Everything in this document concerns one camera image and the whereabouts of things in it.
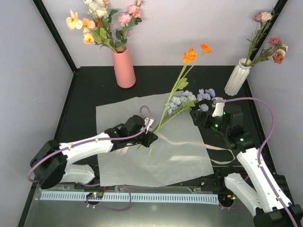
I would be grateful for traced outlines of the blue hydrangea stem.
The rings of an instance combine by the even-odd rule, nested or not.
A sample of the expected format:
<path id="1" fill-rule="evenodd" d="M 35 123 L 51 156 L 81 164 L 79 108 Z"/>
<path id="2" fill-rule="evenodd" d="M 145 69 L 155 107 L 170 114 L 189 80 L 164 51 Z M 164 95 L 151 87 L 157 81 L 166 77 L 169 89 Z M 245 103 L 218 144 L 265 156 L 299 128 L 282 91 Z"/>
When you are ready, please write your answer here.
<path id="1" fill-rule="evenodd" d="M 158 134 L 160 129 L 171 119 L 182 112 L 190 112 L 199 102 L 203 100 L 210 101 L 214 96 L 215 91 L 212 88 L 207 90 L 199 89 L 197 96 L 188 90 L 183 91 L 180 96 L 172 95 L 168 99 L 168 103 L 165 104 L 164 116 L 154 132 Z"/>

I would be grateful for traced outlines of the white wrapping paper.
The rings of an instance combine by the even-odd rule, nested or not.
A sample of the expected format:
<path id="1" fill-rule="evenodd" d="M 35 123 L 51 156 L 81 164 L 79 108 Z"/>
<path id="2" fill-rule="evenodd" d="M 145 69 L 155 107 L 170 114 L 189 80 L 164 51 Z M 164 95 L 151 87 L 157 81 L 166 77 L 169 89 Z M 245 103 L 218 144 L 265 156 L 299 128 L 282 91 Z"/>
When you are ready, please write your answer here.
<path id="1" fill-rule="evenodd" d="M 134 97 L 96 107 L 97 133 L 125 123 L 141 106 L 160 121 L 169 94 Z M 181 113 L 164 125 L 153 149 L 126 147 L 98 155 L 102 186 L 160 187 L 213 174 L 213 167 L 199 129 L 189 113 Z"/>

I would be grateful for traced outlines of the orange poppy stem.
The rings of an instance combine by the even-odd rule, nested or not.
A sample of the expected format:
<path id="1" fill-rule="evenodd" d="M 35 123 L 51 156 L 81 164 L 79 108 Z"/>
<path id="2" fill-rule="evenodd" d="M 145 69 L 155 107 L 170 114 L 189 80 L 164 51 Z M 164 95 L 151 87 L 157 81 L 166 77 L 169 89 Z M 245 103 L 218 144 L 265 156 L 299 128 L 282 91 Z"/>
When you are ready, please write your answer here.
<path id="1" fill-rule="evenodd" d="M 177 78 L 177 80 L 176 80 L 176 82 L 175 82 L 175 84 L 174 84 L 174 86 L 173 86 L 173 88 L 172 88 L 172 90 L 169 94 L 168 99 L 172 95 L 180 96 L 182 94 L 182 92 L 185 91 L 184 89 L 189 85 L 187 75 L 192 70 L 192 68 L 195 66 L 196 61 L 199 60 L 205 53 L 211 53 L 212 52 L 212 49 L 206 44 L 201 44 L 201 49 L 202 49 L 202 53 L 198 54 L 192 46 L 182 56 L 183 68 L 181 69 L 180 74 L 178 75 L 178 78 Z"/>

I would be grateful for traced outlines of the mauve brown rose stem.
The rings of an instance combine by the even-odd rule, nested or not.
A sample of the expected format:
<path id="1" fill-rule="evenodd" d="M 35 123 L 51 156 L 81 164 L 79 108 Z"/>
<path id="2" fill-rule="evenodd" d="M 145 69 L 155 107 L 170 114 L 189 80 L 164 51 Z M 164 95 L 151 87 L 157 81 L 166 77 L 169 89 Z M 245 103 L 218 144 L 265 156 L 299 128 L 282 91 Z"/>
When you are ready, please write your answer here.
<path id="1" fill-rule="evenodd" d="M 275 64 L 282 64 L 288 51 L 288 46 L 282 43 L 282 39 L 279 36 L 270 37 L 267 43 L 268 48 L 261 49 L 259 56 L 251 62 L 249 62 L 249 59 L 246 60 L 244 65 L 253 67 L 259 62 L 269 60 L 272 60 Z"/>

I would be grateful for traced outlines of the pink cream rose stem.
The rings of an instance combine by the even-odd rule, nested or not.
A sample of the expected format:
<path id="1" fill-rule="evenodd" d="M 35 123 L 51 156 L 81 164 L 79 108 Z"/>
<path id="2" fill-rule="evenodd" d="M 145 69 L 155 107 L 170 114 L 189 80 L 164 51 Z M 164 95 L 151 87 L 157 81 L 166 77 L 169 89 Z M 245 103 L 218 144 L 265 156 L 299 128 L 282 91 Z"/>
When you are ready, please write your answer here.
<path id="1" fill-rule="evenodd" d="M 273 17 L 275 16 L 274 9 L 271 12 L 259 12 L 257 13 L 252 21 L 256 22 L 256 29 L 255 32 L 252 34 L 250 39 L 247 39 L 249 44 L 249 50 L 247 54 L 247 58 L 245 61 L 245 66 L 248 66 L 248 61 L 254 51 L 257 50 L 256 46 L 260 42 L 261 38 L 265 35 L 266 31 L 268 30 L 269 26 L 271 25 L 271 21 Z"/>

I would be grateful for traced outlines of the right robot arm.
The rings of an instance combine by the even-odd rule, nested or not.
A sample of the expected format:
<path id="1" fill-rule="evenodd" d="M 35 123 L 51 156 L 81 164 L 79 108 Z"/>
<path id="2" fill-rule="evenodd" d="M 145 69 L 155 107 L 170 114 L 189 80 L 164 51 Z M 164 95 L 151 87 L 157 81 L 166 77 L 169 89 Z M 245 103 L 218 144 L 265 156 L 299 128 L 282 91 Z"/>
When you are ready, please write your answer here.
<path id="1" fill-rule="evenodd" d="M 267 167 L 253 137 L 243 127 L 243 113 L 238 105 L 214 104 L 213 112 L 190 111 L 195 126 L 219 133 L 227 147 L 237 151 L 237 160 L 245 169 L 248 184 L 233 167 L 218 170 L 215 185 L 229 190 L 249 210 L 256 227 L 297 227 L 303 209 L 285 195 Z"/>

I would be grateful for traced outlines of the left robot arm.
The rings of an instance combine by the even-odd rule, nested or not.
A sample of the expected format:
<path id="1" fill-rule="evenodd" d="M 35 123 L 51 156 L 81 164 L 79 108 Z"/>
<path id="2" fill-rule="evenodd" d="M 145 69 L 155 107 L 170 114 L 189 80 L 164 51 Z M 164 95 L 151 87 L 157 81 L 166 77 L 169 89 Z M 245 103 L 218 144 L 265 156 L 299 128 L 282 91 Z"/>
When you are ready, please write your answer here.
<path id="1" fill-rule="evenodd" d="M 105 130 L 94 137 L 76 142 L 46 142 L 30 162 L 29 175 L 41 189 L 50 189 L 60 183 L 80 183 L 96 189 L 102 178 L 88 164 L 78 165 L 85 158 L 110 153 L 128 146 L 140 144 L 149 147 L 157 136 L 150 131 L 155 119 L 130 117 L 126 123 Z"/>

